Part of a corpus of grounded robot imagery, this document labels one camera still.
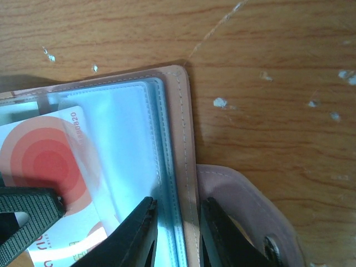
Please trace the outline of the red white credit card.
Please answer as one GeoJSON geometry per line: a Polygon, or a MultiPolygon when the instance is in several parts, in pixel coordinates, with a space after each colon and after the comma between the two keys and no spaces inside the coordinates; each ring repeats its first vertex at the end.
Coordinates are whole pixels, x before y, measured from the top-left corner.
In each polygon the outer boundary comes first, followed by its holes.
{"type": "Polygon", "coordinates": [[[71,266],[107,236],[73,154],[86,131],[80,106],[1,126],[4,184],[54,189],[66,208],[29,247],[35,266],[71,266]]]}

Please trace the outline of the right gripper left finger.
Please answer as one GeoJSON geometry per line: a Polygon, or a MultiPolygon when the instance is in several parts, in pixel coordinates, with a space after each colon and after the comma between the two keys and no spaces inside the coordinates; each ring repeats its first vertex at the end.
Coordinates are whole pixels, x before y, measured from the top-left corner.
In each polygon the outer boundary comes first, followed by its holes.
{"type": "Polygon", "coordinates": [[[145,197],[107,239],[73,266],[154,266],[157,218],[157,201],[145,197]]]}

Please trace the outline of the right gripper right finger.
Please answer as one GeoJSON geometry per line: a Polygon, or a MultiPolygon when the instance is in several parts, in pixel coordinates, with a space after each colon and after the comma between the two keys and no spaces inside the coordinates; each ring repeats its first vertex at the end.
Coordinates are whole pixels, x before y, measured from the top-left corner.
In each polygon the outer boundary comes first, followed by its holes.
{"type": "Polygon", "coordinates": [[[201,203],[200,232],[201,266],[270,265],[270,261],[247,241],[213,197],[201,203]]]}

